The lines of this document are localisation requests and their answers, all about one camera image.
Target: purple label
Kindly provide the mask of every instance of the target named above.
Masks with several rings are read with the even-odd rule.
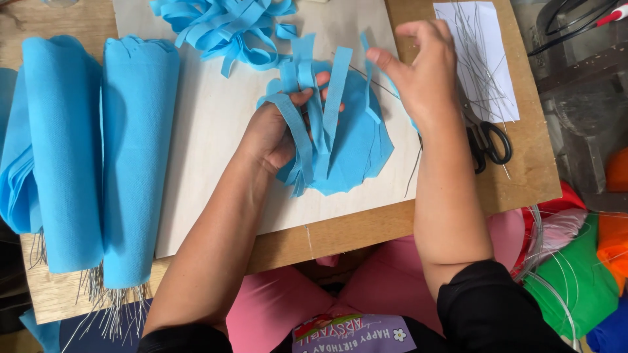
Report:
[[[391,315],[328,315],[293,330],[293,353],[404,353],[416,349],[406,322]]]

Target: black scissors handle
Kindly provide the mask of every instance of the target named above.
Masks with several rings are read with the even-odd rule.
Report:
[[[467,138],[469,140],[469,147],[471,147],[471,155],[477,163],[475,174],[482,173],[484,169],[486,169],[486,160],[484,159],[484,151],[482,151],[482,148],[477,144],[473,129],[467,128]]]
[[[497,165],[504,165],[510,161],[512,158],[512,147],[510,144],[510,140],[508,140],[508,136],[504,134],[497,126],[493,125],[491,122],[482,121],[480,123],[481,134],[484,135],[486,149],[484,152],[489,156],[490,160]],[[499,153],[495,149],[495,145],[493,144],[493,140],[490,138],[490,132],[493,132],[502,140],[502,144],[504,145],[504,157],[500,157]]]

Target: black sleeve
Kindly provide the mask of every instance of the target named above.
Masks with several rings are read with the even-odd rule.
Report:
[[[536,300],[504,265],[471,264],[438,291],[450,347],[469,352],[574,352],[543,320]]]
[[[217,329],[192,323],[153,331],[139,341],[138,353],[233,353],[231,342]]]

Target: flower graphic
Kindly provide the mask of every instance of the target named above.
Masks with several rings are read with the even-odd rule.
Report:
[[[399,342],[403,342],[403,339],[406,338],[406,333],[403,332],[403,329],[392,330],[392,332],[394,339],[398,340]]]

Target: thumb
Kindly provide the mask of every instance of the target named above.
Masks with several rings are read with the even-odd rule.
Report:
[[[395,85],[399,85],[408,74],[408,66],[400,62],[389,52],[381,48],[370,48],[366,51],[366,58],[377,65]]]
[[[308,99],[312,96],[314,90],[311,88],[306,88],[300,92],[290,93],[290,100],[294,103],[295,106],[300,107],[303,104],[307,103]]]

